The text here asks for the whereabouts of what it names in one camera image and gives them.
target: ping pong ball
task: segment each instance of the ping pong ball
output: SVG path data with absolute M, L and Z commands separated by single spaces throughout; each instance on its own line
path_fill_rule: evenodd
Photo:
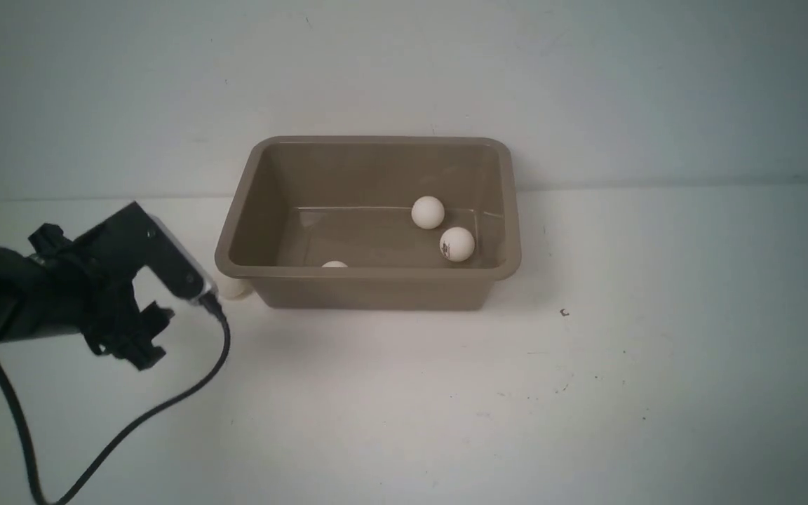
M 431 230 L 445 220 L 445 206 L 436 197 L 422 197 L 413 204 L 410 217 L 418 227 Z
M 476 249 L 476 240 L 466 228 L 453 227 L 442 234 L 442 241 L 438 246 L 445 258 L 452 262 L 462 262 L 472 256 Z

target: white tabletop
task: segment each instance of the white tabletop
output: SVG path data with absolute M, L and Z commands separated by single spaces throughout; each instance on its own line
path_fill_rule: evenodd
M 0 244 L 125 201 L 0 203 Z M 228 198 L 149 199 L 202 264 Z M 808 503 L 808 186 L 523 193 L 523 265 L 475 313 L 224 304 L 227 367 L 78 495 L 110 503 Z M 220 349 L 177 309 L 153 370 L 0 345 L 57 498 Z M 0 503 L 30 503 L 0 394 Z

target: white ball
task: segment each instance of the white ball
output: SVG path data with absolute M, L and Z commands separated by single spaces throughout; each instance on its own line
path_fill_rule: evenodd
M 451 228 L 442 234 L 442 241 L 438 244 L 442 255 L 452 262 L 462 262 L 472 256 L 476 249 L 476 240 L 466 228 Z
M 413 204 L 410 217 L 418 227 L 431 230 L 445 220 L 445 206 L 436 197 L 421 197 Z
M 244 278 L 227 277 L 220 272 L 212 276 L 217 285 L 217 294 L 226 300 L 241 300 L 253 291 L 251 283 Z

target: white wall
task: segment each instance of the white wall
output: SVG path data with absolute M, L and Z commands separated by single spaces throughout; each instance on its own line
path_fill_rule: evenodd
M 228 194 L 276 134 L 487 135 L 522 189 L 808 180 L 808 2 L 0 0 L 0 198 Z

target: white table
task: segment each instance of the white table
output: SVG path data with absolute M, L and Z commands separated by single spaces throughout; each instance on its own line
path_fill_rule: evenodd
M 0 203 L 0 244 L 125 201 Z M 206 267 L 228 198 L 148 199 Z M 227 368 L 77 503 L 808 503 L 808 186 L 523 193 L 523 265 L 477 313 L 225 304 Z M 0 346 L 60 496 L 221 338 L 177 309 L 153 370 L 80 337 Z M 568 316 L 561 316 L 561 309 Z M 29 503 L 0 394 L 0 503 Z

